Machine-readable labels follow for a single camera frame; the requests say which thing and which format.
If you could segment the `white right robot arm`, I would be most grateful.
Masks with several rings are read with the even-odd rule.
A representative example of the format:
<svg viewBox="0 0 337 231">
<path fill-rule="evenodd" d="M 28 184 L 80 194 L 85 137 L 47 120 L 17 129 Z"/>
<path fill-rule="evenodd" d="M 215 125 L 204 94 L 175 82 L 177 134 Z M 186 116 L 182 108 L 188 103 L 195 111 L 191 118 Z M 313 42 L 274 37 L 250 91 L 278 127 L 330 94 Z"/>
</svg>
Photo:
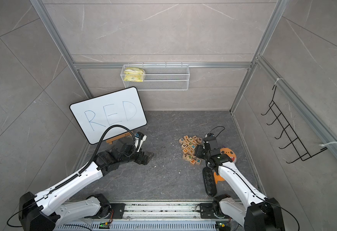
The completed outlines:
<svg viewBox="0 0 337 231">
<path fill-rule="evenodd" d="M 238 170 L 235 154 L 217 143 L 213 132 L 205 135 L 194 150 L 195 156 L 206 166 L 202 174 L 205 190 L 213 197 L 210 211 L 217 218 L 236 221 L 246 231 L 283 231 L 285 224 L 282 208 L 275 198 L 259 192 Z M 236 202 L 227 194 L 217 195 L 216 184 L 226 182 L 240 199 Z"/>
</svg>

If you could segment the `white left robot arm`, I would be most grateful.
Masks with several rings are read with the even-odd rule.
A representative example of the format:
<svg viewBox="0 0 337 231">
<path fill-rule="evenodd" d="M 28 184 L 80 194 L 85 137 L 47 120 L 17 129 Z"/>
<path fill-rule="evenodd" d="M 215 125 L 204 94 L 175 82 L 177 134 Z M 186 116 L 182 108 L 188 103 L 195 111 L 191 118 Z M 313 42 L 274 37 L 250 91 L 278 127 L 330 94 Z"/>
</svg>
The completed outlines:
<svg viewBox="0 0 337 231">
<path fill-rule="evenodd" d="M 114 129 L 121 128 L 131 134 L 131 142 L 120 142 L 106 151 L 100 151 L 104 137 Z M 19 227 L 25 231 L 52 231 L 60 225 L 79 218 L 105 218 L 112 216 L 112 208 L 103 194 L 89 196 L 79 202 L 67 203 L 73 195 L 89 184 L 101 179 L 120 165 L 135 162 L 147 165 L 152 153 L 141 150 L 146 135 L 141 132 L 133 134 L 122 125 L 112 125 L 100 138 L 89 161 L 72 175 L 54 186 L 36 194 L 27 192 L 20 197 L 18 216 Z"/>
</svg>

